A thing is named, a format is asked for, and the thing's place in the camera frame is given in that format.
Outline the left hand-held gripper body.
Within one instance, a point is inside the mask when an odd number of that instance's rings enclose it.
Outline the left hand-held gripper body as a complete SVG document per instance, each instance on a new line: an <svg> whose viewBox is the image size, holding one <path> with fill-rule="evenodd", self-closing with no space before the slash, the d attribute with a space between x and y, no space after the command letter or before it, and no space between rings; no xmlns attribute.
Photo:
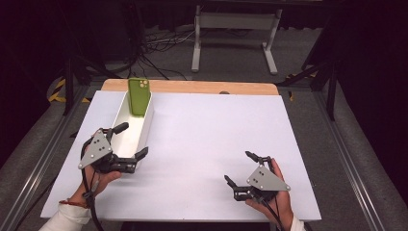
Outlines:
<svg viewBox="0 0 408 231"><path fill-rule="evenodd" d="M113 135L124 131L125 128L98 129L83 145L79 169L92 166L98 173L119 171L134 173L138 160L136 158L120 158L114 154L111 146Z"/></svg>

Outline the green phone case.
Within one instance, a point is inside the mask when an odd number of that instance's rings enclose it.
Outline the green phone case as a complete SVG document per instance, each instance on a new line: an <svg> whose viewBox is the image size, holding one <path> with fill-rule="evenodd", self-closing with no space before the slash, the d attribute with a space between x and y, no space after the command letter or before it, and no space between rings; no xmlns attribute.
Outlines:
<svg viewBox="0 0 408 231"><path fill-rule="evenodd" d="M144 116L151 96L149 81L143 78L130 78L128 92L132 115Z"/></svg>

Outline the aluminium floor rail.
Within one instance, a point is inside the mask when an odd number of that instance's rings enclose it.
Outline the aluminium floor rail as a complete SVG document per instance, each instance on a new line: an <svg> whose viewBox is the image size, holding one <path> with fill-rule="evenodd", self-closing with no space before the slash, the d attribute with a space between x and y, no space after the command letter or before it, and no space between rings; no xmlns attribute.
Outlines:
<svg viewBox="0 0 408 231"><path fill-rule="evenodd" d="M385 231L383 222L372 203L367 187L363 182L357 167L354 165L354 162L352 161L352 158L345 145L340 130L336 122L332 120L331 117L329 116L329 113L327 113L324 95L321 92L317 91L313 93L313 96L318 104L320 113L322 114L322 117L328 127L328 130L337 146L339 158L342 162L345 174L348 178L351 188L354 191L356 199L362 209L362 212L366 218L370 230Z"/></svg>
<svg viewBox="0 0 408 231"><path fill-rule="evenodd" d="M38 185L53 158L54 151L60 145L65 128L73 118L77 108L81 105L83 97L86 95L88 89L88 86L80 86L77 91L67 100L66 107L68 108L68 111L66 115L62 116L43 152L38 157L34 169L31 171L24 184L24 187L18 195L18 198L0 226L0 231L13 231L19 221L22 219L23 214L29 206L30 200L34 196L34 193L37 190Z"/></svg>

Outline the person's right hand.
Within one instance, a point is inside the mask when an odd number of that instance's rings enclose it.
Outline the person's right hand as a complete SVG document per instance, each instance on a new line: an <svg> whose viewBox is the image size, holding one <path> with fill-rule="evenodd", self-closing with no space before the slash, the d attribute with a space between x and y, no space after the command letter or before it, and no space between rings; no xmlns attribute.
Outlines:
<svg viewBox="0 0 408 231"><path fill-rule="evenodd" d="M266 218L276 224L281 231L290 231L293 220L293 210L288 192L279 192L276 197L268 203L268 206L252 199L247 199L245 204L264 214Z"/></svg>

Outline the white table mat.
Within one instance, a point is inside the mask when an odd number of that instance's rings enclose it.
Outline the white table mat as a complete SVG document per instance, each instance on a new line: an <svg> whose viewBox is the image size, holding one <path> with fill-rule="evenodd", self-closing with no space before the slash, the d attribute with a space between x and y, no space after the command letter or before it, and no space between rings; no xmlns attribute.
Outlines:
<svg viewBox="0 0 408 231"><path fill-rule="evenodd" d="M149 152L97 196L99 218L263 222L226 183L246 183L248 152L279 163L299 219L321 218L281 96L155 92L152 104Z"/></svg>

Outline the grey metal stand frame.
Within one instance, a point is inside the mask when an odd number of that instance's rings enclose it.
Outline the grey metal stand frame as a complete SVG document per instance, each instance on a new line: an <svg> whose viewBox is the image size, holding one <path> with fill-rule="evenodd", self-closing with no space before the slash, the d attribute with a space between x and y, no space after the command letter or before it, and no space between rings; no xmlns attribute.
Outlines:
<svg viewBox="0 0 408 231"><path fill-rule="evenodd" d="M240 29L240 30L265 30L269 37L262 43L263 52L271 75L278 73L271 47L281 19L282 10L271 14L256 13L206 13L200 6L195 9L194 17L194 48L192 53L191 71L198 72L201 53L202 29Z"/></svg>

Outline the yellow black hazard tape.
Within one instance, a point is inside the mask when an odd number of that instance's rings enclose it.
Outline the yellow black hazard tape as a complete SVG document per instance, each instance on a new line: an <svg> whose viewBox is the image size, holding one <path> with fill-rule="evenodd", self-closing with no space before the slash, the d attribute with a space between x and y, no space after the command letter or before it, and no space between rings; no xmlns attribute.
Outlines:
<svg viewBox="0 0 408 231"><path fill-rule="evenodd" d="M65 86L65 78L62 77L56 87L53 89L53 91L51 92L51 95L48 97L48 101L49 102L66 102L66 98L64 96L60 96L60 91L63 89L63 87Z"/></svg>

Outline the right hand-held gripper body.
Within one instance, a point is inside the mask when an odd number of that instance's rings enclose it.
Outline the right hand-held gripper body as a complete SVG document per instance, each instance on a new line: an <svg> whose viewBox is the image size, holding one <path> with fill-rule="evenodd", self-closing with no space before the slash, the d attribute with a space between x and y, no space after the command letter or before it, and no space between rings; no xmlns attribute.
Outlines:
<svg viewBox="0 0 408 231"><path fill-rule="evenodd" d="M271 201L279 192L289 192L291 187L281 180L274 172L270 157L259 157L259 163L247 178L247 186L238 186L233 190L237 201L254 199L261 203Z"/></svg>

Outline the wooden table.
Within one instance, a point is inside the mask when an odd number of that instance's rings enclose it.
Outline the wooden table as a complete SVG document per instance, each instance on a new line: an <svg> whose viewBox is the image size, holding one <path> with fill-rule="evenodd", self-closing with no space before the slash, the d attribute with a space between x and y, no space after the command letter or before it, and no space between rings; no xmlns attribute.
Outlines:
<svg viewBox="0 0 408 231"><path fill-rule="evenodd" d="M221 93L278 95L278 89L270 83L208 82L208 81L171 81L149 80L150 90L154 92L183 93Z"/></svg>

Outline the person's left hand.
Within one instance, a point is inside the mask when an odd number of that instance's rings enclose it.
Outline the person's left hand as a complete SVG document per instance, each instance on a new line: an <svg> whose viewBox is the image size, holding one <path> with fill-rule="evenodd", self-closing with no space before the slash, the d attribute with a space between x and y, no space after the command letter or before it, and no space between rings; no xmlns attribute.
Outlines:
<svg viewBox="0 0 408 231"><path fill-rule="evenodd" d="M85 167L84 171L86 179L81 182L75 193L67 200L74 205L85 206L86 199L84 198L84 193L87 190L90 190L92 196L96 197L102 193L111 182L121 177L121 173L118 171L112 171L106 174L98 173L92 166Z"/></svg>

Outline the black tripod stand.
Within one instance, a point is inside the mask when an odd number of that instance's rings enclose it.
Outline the black tripod stand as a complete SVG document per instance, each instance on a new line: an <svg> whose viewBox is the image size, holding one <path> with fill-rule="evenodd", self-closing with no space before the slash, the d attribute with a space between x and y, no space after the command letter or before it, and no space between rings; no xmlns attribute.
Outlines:
<svg viewBox="0 0 408 231"><path fill-rule="evenodd" d="M84 98L83 94L74 94L74 80L77 80L79 85L84 87L84 91L87 91L87 87L92 81L88 67L107 78L119 79L119 76L105 67L84 11L82 9L62 11L62 17L64 27L61 34L65 55L64 113L68 115Z"/></svg>
<svg viewBox="0 0 408 231"><path fill-rule="evenodd" d="M340 51L337 47L339 32L339 22L334 18L328 19L303 63L302 71L290 74L283 82L276 83L277 87L289 87L314 74L315 77L310 81L309 87L312 91L322 91L323 87L328 85L326 112L332 121L335 120L337 65L340 60Z"/></svg>

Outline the white plastic storage bin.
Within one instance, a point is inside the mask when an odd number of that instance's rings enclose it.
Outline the white plastic storage bin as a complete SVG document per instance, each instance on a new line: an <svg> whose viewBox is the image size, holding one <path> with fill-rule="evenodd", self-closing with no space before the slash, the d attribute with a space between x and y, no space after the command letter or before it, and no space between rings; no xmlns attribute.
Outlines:
<svg viewBox="0 0 408 231"><path fill-rule="evenodd" d="M127 122L129 127L117 135L113 135L111 146L119 158L133 158L135 154L146 147L150 125L154 115L154 105L148 103L144 116L131 114L129 94L125 93L119 111L116 114L113 127Z"/></svg>

